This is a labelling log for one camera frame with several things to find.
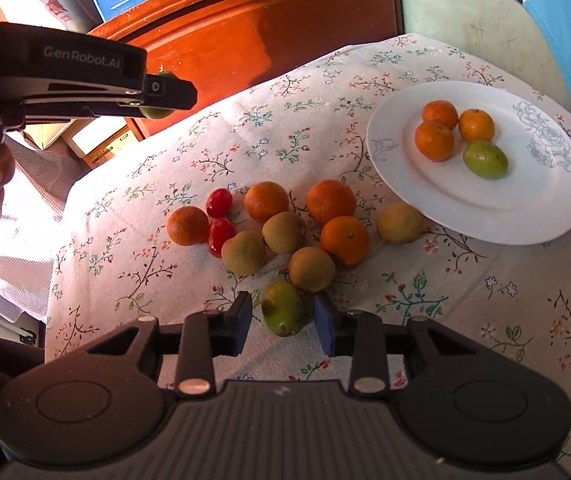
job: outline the table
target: table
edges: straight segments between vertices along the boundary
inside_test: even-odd
[[[533,102],[571,136],[571,115],[518,79],[456,48],[416,34],[350,46],[227,98],[139,143],[75,184],[64,214],[66,238],[54,266],[47,359],[56,358],[141,314],[181,322],[203,308],[225,309],[241,290],[255,301],[242,358],[219,358],[218,380],[324,380],[344,384],[348,358],[328,359],[313,327],[271,336],[258,308],[261,289],[286,266],[275,258],[258,275],[226,273],[204,246],[169,241],[165,216],[204,206],[216,187],[236,197],[233,222],[256,228],[242,207],[248,186],[281,183],[308,220],[307,190],[338,178],[357,195],[370,229],[365,261],[341,272],[329,293],[342,307],[403,323],[423,314],[561,384],[571,399],[571,231],[546,244],[481,242],[438,224],[407,246],[376,235],[377,211],[397,200],[369,161],[365,128],[377,104],[425,81],[464,80],[505,88]],[[315,234],[310,232],[310,241]],[[172,382],[172,359],[160,384]],[[392,383],[406,383],[389,358]],[[571,435],[559,457],[571,470]]]

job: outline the wooden headboard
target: wooden headboard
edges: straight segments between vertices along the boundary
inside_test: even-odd
[[[340,47],[402,33],[401,0],[149,0],[91,32],[145,48],[149,72],[197,87],[188,112],[129,120],[139,137]]]

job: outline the screw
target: screw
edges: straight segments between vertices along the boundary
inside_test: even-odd
[[[352,387],[360,394],[377,394],[385,389],[385,383],[378,377],[361,377]]]
[[[205,379],[185,379],[179,383],[179,392],[186,395],[202,395],[210,390],[210,382]]]

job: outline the white plate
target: white plate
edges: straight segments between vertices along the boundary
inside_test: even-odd
[[[494,142],[507,156],[504,178],[484,180],[463,163],[457,137],[444,162],[414,144],[421,110],[450,101],[459,113],[480,108],[494,119]],[[367,127],[376,171],[405,202],[461,234],[488,242],[530,245],[571,229],[571,139],[533,104],[504,90],[463,81],[423,83],[395,92],[377,106]]]

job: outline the red tomato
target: red tomato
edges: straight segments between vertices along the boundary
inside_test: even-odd
[[[224,246],[226,240],[237,234],[234,224],[227,218],[215,218],[210,224],[210,232],[208,233],[208,251],[215,258],[221,257],[221,247]]]
[[[232,193],[223,187],[211,192],[206,200],[206,213],[211,218],[226,218],[230,209],[232,209]]]

